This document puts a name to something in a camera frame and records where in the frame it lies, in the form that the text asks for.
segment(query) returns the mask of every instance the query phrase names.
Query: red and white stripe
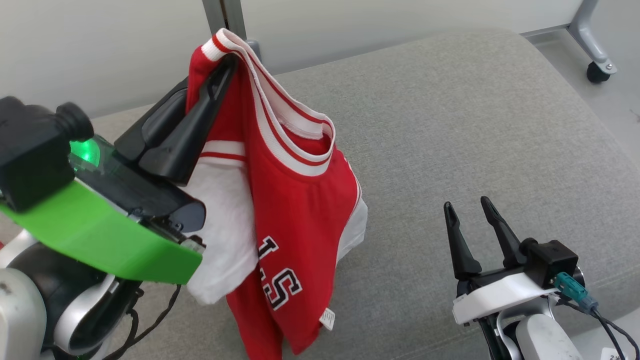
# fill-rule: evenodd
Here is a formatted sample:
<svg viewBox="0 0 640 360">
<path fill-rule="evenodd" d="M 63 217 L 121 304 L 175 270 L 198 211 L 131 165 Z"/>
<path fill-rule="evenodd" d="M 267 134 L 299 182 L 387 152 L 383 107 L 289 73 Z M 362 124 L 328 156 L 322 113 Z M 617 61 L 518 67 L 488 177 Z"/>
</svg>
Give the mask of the red and white stripe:
<svg viewBox="0 0 640 360">
<path fill-rule="evenodd" d="M 358 178 L 356 177 L 355 173 L 353 172 L 353 168 L 351 167 L 351 163 L 349 161 L 347 161 L 347 158 L 344 158 L 344 161 L 346 161 L 347 165 L 349 165 L 349 170 L 351 170 L 351 172 L 353 173 L 353 179 L 355 179 L 355 181 L 356 181 L 356 202 L 355 202 L 355 204 L 353 204 L 353 210 L 351 210 L 351 215 L 353 216 L 353 213 L 356 211 L 356 208 L 358 207 L 358 204 L 360 203 L 360 200 L 362 200 L 362 187 L 360 187 L 360 182 L 358 181 Z"/>
<path fill-rule="evenodd" d="M 220 29 L 200 49 L 212 62 L 219 61 L 228 53 L 234 53 L 244 61 L 252 76 L 253 102 L 260 135 L 278 161 L 304 176 L 318 176 L 326 172 L 335 144 L 335 128 L 331 119 L 294 100 L 262 66 L 251 47 L 229 30 Z M 305 152 L 287 136 L 282 126 L 306 139 L 319 140 L 323 135 L 329 136 L 331 144 L 328 151 L 320 155 Z M 244 157 L 244 150 L 242 154 L 228 153 L 228 144 L 212 146 L 220 146 L 221 149 L 210 152 L 232 156 L 223 158 L 241 161 L 240 157 Z"/>
<path fill-rule="evenodd" d="M 244 143 L 213 140 L 205 143 L 199 162 L 241 167 L 246 163 Z"/>
</svg>

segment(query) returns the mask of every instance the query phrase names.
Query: gray cushion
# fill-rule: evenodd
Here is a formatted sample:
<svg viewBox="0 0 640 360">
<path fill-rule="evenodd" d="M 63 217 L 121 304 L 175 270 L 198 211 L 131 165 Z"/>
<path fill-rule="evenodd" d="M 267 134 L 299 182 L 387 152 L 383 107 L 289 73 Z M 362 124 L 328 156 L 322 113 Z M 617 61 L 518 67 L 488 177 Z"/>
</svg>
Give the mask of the gray cushion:
<svg viewBox="0 0 640 360">
<path fill-rule="evenodd" d="M 521 239 L 559 239 L 573 249 L 603 315 L 616 318 L 640 305 L 638 169 L 524 38 L 501 30 L 449 33 L 278 79 L 334 120 L 337 144 L 369 205 L 365 242 L 338 265 L 335 327 L 298 359 L 486 354 L 478 326 L 456 325 L 451 314 L 447 200 L 485 270 L 500 267 L 502 256 L 482 195 Z M 131 120 L 96 125 L 115 136 Z M 146 289 L 138 303 L 143 328 L 172 292 L 167 285 Z M 597 325 L 568 311 L 559 317 L 569 333 Z M 183 294 L 165 323 L 123 358 L 245 357 L 226 304 L 200 307 Z M 285 358 L 293 358 L 288 350 Z"/>
</svg>

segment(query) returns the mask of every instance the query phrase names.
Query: white label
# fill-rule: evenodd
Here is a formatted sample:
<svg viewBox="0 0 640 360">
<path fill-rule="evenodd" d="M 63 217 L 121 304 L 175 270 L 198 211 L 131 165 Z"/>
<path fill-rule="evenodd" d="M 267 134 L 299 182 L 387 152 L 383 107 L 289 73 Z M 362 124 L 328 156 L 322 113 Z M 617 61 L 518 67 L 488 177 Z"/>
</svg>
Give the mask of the white label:
<svg viewBox="0 0 640 360">
<path fill-rule="evenodd" d="M 335 313 L 328 307 L 324 310 L 322 316 L 320 316 L 320 322 L 327 328 L 327 330 L 333 330 L 333 322 L 335 321 Z"/>
<path fill-rule="evenodd" d="M 622 353 L 625 356 L 625 360 L 629 360 L 629 356 L 626 353 Z M 614 348 L 605 347 L 602 349 L 602 355 L 600 360 L 622 360 L 618 355 L 618 351 Z"/>
<path fill-rule="evenodd" d="M 455 299 L 453 299 L 453 304 L 455 305 L 455 304 L 459 303 L 465 297 L 467 297 L 467 294 L 462 294 L 459 297 L 456 297 Z"/>
</svg>

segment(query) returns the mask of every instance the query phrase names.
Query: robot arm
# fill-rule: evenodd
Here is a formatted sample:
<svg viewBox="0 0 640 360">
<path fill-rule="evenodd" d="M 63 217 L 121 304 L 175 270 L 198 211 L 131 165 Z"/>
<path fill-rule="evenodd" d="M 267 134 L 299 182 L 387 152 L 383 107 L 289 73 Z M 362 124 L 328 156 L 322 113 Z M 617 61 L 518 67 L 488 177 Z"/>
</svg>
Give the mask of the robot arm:
<svg viewBox="0 0 640 360">
<path fill-rule="evenodd" d="M 504 256 L 504 268 L 489 272 L 482 272 L 469 251 L 451 203 L 444 205 L 454 276 L 458 280 L 453 305 L 456 323 L 480 325 L 492 360 L 582 359 L 554 318 L 559 301 L 567 304 L 574 300 L 579 306 L 571 304 L 572 307 L 602 319 L 598 303 L 585 289 L 584 276 L 577 266 L 578 255 L 557 240 L 540 244 L 528 238 L 520 243 L 491 200 L 482 197 L 481 204 Z"/>
<path fill-rule="evenodd" d="M 189 281 L 204 248 L 183 232 L 203 226 L 205 206 L 176 185 L 236 68 L 225 58 L 187 114 L 179 83 L 115 146 L 73 104 L 0 99 L 0 211 L 24 228 L 0 250 L 0 360 L 119 358 L 109 337 L 140 284 Z"/>
</svg>

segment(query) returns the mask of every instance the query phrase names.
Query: clothing tag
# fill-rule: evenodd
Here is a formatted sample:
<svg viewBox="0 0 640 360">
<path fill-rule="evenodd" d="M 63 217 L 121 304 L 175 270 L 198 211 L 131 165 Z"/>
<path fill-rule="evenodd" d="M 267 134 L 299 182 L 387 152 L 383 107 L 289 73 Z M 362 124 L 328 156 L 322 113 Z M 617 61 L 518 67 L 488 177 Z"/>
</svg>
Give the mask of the clothing tag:
<svg viewBox="0 0 640 360">
<path fill-rule="evenodd" d="M 333 330 L 333 322 L 335 321 L 335 313 L 328 307 L 324 310 L 322 316 L 320 316 L 320 322 L 327 328 L 327 330 Z"/>
<path fill-rule="evenodd" d="M 625 356 L 624 359 L 620 359 L 618 355 L 618 351 L 614 348 L 605 347 L 602 349 L 602 355 L 600 355 L 600 360 L 629 360 L 629 356 L 622 352 Z"/>
</svg>

